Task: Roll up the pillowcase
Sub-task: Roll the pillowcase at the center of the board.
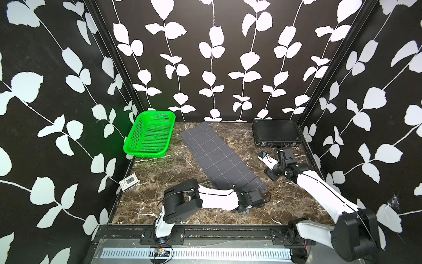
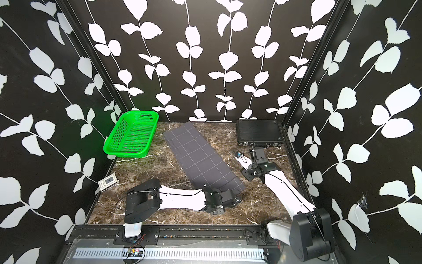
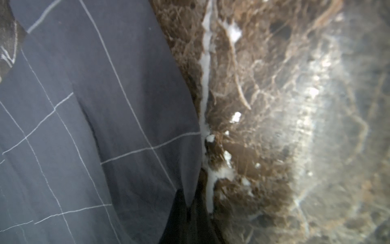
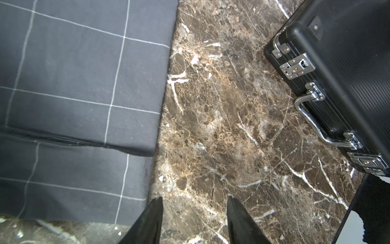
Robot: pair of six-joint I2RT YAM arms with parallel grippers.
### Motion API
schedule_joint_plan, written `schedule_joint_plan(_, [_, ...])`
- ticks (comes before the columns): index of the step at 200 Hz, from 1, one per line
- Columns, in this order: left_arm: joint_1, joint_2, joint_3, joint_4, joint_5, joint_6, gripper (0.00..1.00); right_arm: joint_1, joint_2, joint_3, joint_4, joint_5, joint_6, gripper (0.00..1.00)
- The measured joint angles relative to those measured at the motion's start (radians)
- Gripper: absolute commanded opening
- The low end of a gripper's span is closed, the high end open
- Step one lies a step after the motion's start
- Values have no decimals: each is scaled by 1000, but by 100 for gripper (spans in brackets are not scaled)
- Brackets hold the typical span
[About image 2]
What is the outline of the grey checked pillowcase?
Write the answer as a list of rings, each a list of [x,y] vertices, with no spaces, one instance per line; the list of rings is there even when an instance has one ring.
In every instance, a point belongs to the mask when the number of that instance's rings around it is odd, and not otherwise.
[[[240,192],[246,189],[242,180],[191,122],[165,132],[164,138],[195,188],[211,187],[220,191],[230,189]]]

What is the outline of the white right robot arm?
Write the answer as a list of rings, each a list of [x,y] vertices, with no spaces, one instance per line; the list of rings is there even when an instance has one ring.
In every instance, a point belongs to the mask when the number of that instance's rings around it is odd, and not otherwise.
[[[305,199],[288,181],[279,166],[269,162],[262,148],[250,149],[251,158],[237,152],[235,158],[249,181],[259,178],[280,200],[291,223],[274,220],[266,223],[269,236],[291,246],[302,261],[329,256],[335,251],[331,217]]]

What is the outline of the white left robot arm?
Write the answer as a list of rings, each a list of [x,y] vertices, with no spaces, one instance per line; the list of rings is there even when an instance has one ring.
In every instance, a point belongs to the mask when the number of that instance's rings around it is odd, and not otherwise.
[[[125,197],[124,237],[141,234],[142,223],[155,212],[165,209],[187,209],[221,215],[227,208],[236,207],[243,199],[242,192],[220,191],[208,186],[197,190],[169,188],[151,179],[127,191]]]

